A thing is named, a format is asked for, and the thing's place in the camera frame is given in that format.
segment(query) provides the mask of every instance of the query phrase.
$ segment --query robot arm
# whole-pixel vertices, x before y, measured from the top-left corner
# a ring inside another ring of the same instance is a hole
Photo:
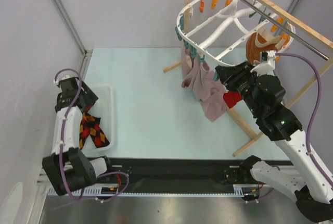
[[[78,99],[70,109],[66,127],[62,122],[65,119],[65,112],[78,92],[78,84],[75,77],[65,76],[59,81],[62,92],[58,94],[57,112],[53,150],[52,154],[44,157],[42,161],[43,168],[50,179],[58,195],[67,194],[64,182],[60,173],[60,166],[69,162],[72,168],[65,171],[66,183],[71,192],[85,188],[96,183],[96,178],[106,172],[107,165],[104,158],[89,160],[79,149],[79,129],[82,120],[82,112],[95,104],[98,97],[89,87],[82,82],[82,88]],[[63,164],[59,164],[60,144],[63,142]]]
[[[331,182],[315,166],[311,155],[330,178],[333,179],[333,175],[313,148],[311,155],[308,154],[301,123],[292,111],[281,104],[285,89],[277,77],[266,74],[275,68],[271,54],[263,53],[267,62],[257,66],[244,62],[235,67],[217,66],[215,70],[227,89],[239,92],[257,119],[260,130],[286,153],[302,179],[287,175],[255,156],[246,159],[241,166],[250,171],[255,180],[269,184],[292,199],[309,220],[320,222],[332,219]]]

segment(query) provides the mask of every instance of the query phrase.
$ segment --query cloth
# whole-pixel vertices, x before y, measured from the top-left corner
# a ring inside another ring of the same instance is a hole
[[[284,42],[281,36],[273,36],[261,27],[246,42],[246,58],[253,65],[255,61],[260,61],[260,52],[279,51]]]
[[[190,56],[190,51],[182,50],[182,87],[192,90],[194,97],[200,102],[205,116],[214,122],[223,115],[226,110],[226,103],[223,100],[225,87],[219,82],[214,81],[214,71],[210,70],[209,65],[203,61],[200,63],[198,57],[191,58],[192,67],[186,61],[186,56]]]
[[[82,120],[80,124],[80,141],[79,147],[83,148],[85,141],[90,135],[96,148],[106,147],[110,144],[109,140],[106,138],[103,130],[99,127],[100,118],[91,116],[88,108],[82,114]]]
[[[242,100],[238,92],[228,91],[223,94],[223,100],[227,104],[228,108],[233,108],[238,102]]]

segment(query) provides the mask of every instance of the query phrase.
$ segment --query brown cloth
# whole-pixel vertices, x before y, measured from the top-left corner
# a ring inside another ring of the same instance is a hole
[[[265,28],[261,27],[246,42],[246,58],[251,64],[254,64],[254,61],[260,61],[260,52],[279,51],[284,41],[280,35],[273,36]]]

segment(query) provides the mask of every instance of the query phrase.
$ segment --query wooden frame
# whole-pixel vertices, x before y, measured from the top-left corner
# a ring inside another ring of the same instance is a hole
[[[270,10],[278,14],[280,17],[283,17],[286,21],[291,22],[294,26],[296,26],[299,30],[303,31],[305,34],[310,36],[311,38],[315,39],[321,45],[328,46],[330,49],[333,49],[333,42],[327,38],[325,38],[323,35],[319,34],[312,28],[310,28],[308,25],[300,21],[299,19],[295,18],[291,14],[287,13],[285,10],[281,9],[274,3],[272,3],[270,0],[257,0],[261,4],[268,7]],[[185,5],[188,4],[190,0],[185,0]],[[185,15],[185,30],[187,30],[188,25],[186,24],[186,19],[188,19]],[[319,74],[322,76],[333,64],[333,57],[330,57],[328,61],[320,68]],[[181,65],[181,62],[175,63],[167,68],[164,69],[164,73],[178,67]],[[286,107],[290,108],[293,104],[295,104],[299,98],[315,83],[316,77],[315,75],[303,86],[303,88],[300,89],[300,91],[287,103]],[[228,113],[231,115],[231,117],[237,122],[237,124],[244,130],[244,132],[252,139],[247,144],[245,144],[243,147],[241,147],[239,150],[237,150],[233,156],[237,156],[241,152],[243,152],[245,149],[247,149],[249,146],[251,146],[256,140],[258,140],[260,137],[263,136],[263,133],[260,132],[256,134],[253,129],[241,118],[240,115],[238,115],[233,109],[227,110]]]

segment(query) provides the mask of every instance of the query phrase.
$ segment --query red cloth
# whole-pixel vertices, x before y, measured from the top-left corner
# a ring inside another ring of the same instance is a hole
[[[227,104],[228,108],[234,107],[239,101],[242,100],[238,92],[228,91],[223,94],[223,100]]]

